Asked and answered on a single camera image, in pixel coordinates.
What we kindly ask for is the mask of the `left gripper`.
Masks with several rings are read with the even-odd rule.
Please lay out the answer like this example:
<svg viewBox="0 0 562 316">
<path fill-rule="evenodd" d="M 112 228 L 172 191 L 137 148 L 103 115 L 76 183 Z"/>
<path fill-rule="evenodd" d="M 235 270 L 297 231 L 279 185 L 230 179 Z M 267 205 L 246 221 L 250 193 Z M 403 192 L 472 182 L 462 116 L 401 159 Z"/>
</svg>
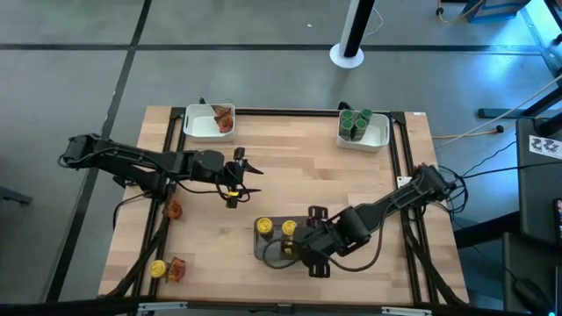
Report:
<svg viewBox="0 0 562 316">
<path fill-rule="evenodd" d="M 218 182 L 220 197 L 226 201 L 227 208 L 236 208 L 243 195 L 260 192 L 260 189 L 243 189 L 243 170 L 252 174 L 263 175 L 263 172 L 253 167 L 247 159 L 243 160 L 245 149 L 237 147 L 234 150 L 234 159 L 227 162 L 222 170 Z"/>
</svg>

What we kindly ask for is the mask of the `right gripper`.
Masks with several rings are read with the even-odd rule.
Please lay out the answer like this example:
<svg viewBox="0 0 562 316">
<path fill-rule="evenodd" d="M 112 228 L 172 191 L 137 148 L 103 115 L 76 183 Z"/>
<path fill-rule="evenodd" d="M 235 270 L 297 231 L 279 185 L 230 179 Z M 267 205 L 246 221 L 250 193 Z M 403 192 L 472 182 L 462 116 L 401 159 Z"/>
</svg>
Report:
<svg viewBox="0 0 562 316">
<path fill-rule="evenodd" d="M 328 217 L 328 209 L 323 206 L 308 207 L 308 217 L 298 226 L 293 236 L 298 258 L 308 268 L 310 277 L 330 277 L 329 258 L 341 254 L 347 243 Z"/>
</svg>

